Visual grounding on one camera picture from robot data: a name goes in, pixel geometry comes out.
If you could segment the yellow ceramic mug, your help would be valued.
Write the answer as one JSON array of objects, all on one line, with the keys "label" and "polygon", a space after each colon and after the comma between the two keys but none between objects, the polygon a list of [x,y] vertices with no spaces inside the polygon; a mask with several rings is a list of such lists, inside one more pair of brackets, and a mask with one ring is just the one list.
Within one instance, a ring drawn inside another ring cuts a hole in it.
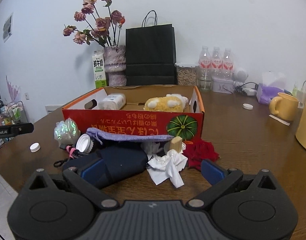
[{"label": "yellow ceramic mug", "polygon": [[270,114],[277,116],[285,121],[293,121],[297,114],[299,101],[297,98],[279,92],[277,96],[272,98],[269,104]]}]

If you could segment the small white round lid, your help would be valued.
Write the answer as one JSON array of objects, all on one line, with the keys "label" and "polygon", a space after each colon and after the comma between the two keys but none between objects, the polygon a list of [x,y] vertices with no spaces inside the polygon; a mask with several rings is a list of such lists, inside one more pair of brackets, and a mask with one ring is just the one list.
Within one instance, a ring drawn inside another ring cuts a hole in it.
[{"label": "small white round lid", "polygon": [[41,149],[41,146],[40,146],[40,143],[38,143],[38,142],[35,142],[35,143],[33,143],[33,144],[30,146],[30,151],[31,151],[32,153],[37,152],[37,151],[39,151],[40,149]]}]

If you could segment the yellow white plush toy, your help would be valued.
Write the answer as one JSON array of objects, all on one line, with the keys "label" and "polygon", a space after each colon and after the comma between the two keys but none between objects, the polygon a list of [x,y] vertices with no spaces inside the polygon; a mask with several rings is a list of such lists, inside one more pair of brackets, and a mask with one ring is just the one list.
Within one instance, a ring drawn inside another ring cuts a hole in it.
[{"label": "yellow white plush toy", "polygon": [[164,97],[148,99],[144,104],[144,110],[150,112],[180,112],[182,113],[188,104],[188,98],[181,94],[167,94]]}]

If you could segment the black paper shopping bag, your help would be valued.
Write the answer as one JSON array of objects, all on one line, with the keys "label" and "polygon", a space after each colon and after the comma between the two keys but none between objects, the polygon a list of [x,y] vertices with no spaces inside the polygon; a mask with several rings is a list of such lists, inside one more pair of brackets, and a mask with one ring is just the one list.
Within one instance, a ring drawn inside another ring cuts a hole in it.
[{"label": "black paper shopping bag", "polygon": [[138,28],[126,29],[126,84],[175,85],[176,44],[172,24],[158,24],[150,10]]}]

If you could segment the purple knitted cloth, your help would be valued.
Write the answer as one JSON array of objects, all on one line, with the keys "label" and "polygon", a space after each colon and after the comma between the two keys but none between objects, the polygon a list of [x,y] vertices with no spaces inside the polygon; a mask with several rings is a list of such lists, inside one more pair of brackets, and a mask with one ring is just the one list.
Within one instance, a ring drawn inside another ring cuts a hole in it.
[{"label": "purple knitted cloth", "polygon": [[174,138],[172,135],[113,134],[93,127],[88,128],[86,134],[100,144],[103,144],[105,140],[117,142],[166,142]]}]

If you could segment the iridescent plastic bag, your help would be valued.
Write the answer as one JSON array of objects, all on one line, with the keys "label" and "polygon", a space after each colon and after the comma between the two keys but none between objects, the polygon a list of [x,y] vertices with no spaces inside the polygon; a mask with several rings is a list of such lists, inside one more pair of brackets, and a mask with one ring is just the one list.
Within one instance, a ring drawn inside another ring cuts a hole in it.
[{"label": "iridescent plastic bag", "polygon": [[59,146],[61,144],[74,145],[78,141],[80,135],[80,130],[73,119],[68,118],[56,123],[54,139],[58,142]]}]

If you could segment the white jar lid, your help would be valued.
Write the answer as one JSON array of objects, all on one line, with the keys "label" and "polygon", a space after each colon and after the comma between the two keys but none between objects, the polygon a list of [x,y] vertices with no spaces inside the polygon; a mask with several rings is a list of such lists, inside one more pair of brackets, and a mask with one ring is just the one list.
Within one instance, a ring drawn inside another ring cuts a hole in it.
[{"label": "white jar lid", "polygon": [[93,140],[88,134],[82,134],[77,143],[76,143],[76,149],[81,153],[89,154],[93,149]]}]

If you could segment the water bottle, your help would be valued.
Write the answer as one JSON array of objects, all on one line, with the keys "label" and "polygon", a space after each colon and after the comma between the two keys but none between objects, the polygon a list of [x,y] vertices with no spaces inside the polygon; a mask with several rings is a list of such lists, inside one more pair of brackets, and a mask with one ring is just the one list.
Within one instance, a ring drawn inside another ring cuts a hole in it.
[{"label": "water bottle", "polygon": [[202,46],[199,56],[199,78],[212,79],[212,59],[207,46]]},{"label": "water bottle", "polygon": [[212,77],[221,78],[223,69],[223,58],[219,47],[214,47],[212,52]]},{"label": "water bottle", "polygon": [[234,60],[233,55],[231,54],[230,48],[225,48],[223,55],[223,77],[227,80],[231,80],[234,71]]}]

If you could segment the small wooden block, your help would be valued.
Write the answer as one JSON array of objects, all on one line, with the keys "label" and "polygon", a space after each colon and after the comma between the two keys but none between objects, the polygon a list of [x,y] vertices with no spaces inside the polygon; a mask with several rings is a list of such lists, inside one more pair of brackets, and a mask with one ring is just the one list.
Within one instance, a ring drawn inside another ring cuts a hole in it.
[{"label": "small wooden block", "polygon": [[169,150],[175,150],[177,153],[180,153],[182,151],[182,138],[176,136],[171,139],[169,144]]}]

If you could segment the white tissue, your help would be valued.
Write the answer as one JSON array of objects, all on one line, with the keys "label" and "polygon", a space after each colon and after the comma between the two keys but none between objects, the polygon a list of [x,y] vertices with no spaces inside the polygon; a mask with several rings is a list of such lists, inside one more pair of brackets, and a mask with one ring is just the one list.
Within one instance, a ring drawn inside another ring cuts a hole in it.
[{"label": "white tissue", "polygon": [[169,150],[166,155],[159,157],[154,154],[148,161],[147,171],[155,183],[160,185],[169,179],[178,189],[184,185],[180,172],[185,168],[188,158],[176,150]]}]

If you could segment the water bottle right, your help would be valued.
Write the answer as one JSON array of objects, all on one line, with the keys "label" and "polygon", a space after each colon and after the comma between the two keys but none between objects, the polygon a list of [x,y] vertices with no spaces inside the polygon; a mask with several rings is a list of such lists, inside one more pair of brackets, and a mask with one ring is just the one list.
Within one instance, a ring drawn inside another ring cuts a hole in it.
[{"label": "water bottle right", "polygon": [[230,48],[225,48],[223,55],[223,77],[227,80],[231,80],[234,71],[234,60],[233,55],[231,54]]}]

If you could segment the red rose flower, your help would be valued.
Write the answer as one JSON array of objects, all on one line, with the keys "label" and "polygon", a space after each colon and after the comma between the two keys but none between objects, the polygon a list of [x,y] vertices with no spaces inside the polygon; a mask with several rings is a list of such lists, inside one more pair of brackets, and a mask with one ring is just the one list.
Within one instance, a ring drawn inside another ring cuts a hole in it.
[{"label": "red rose flower", "polygon": [[188,158],[188,168],[200,171],[203,160],[208,159],[215,162],[220,158],[211,142],[197,138],[192,141],[185,141],[184,143],[186,149],[183,151],[183,155]]}]

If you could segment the navy blue zipper pouch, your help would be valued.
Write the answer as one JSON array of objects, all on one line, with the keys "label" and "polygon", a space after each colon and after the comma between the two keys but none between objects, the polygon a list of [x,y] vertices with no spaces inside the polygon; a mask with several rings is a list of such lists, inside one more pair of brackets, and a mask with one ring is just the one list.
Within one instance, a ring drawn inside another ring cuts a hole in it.
[{"label": "navy blue zipper pouch", "polygon": [[97,150],[84,157],[70,160],[64,164],[63,170],[76,167],[77,174],[80,176],[80,170],[84,166],[99,158],[105,161],[110,179],[107,184],[91,184],[98,189],[103,189],[144,172],[148,163],[148,157],[141,149],[112,146]]}]

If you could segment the purple tissue box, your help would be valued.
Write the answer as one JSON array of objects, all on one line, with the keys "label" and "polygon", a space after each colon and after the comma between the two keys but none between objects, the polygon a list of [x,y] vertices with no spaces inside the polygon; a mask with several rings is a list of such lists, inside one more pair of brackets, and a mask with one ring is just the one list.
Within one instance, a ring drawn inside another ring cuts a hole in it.
[{"label": "purple tissue box", "polygon": [[258,103],[269,105],[272,98],[284,91],[286,81],[285,74],[281,72],[263,72],[256,94]]}]

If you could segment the purple ceramic vase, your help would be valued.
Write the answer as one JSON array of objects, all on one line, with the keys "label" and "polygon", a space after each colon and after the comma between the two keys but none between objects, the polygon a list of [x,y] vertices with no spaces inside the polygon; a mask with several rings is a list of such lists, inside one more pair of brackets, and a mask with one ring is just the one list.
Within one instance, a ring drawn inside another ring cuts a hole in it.
[{"label": "purple ceramic vase", "polygon": [[126,57],[125,46],[111,46],[104,48],[105,72],[109,79],[109,86],[126,86]]}]

